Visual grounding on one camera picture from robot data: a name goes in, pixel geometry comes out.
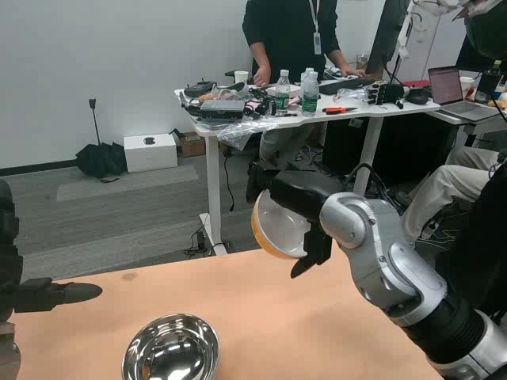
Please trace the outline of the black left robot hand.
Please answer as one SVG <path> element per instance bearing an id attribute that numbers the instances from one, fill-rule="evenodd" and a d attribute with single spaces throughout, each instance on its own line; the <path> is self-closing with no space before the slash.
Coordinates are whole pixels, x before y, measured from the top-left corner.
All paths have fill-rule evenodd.
<path id="1" fill-rule="evenodd" d="M 14 313 L 48 312 L 56 306 L 86 302 L 102 294 L 92 283 L 55 283 L 51 278 L 22 281 L 23 256 L 15 240 L 20 219 L 16 215 L 10 186 L 1 182 L 1 322 Z"/>

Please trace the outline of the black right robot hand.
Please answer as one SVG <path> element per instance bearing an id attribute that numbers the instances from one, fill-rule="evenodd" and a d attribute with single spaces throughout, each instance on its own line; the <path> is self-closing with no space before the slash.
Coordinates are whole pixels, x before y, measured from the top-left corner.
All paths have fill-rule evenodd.
<path id="1" fill-rule="evenodd" d="M 246 200 L 253 204 L 250 223 L 257 243 L 270 255 L 294 260 L 294 279 L 331 256 L 332 237 L 320 211 L 342 184 L 321 173 L 280 170 L 251 162 Z"/>

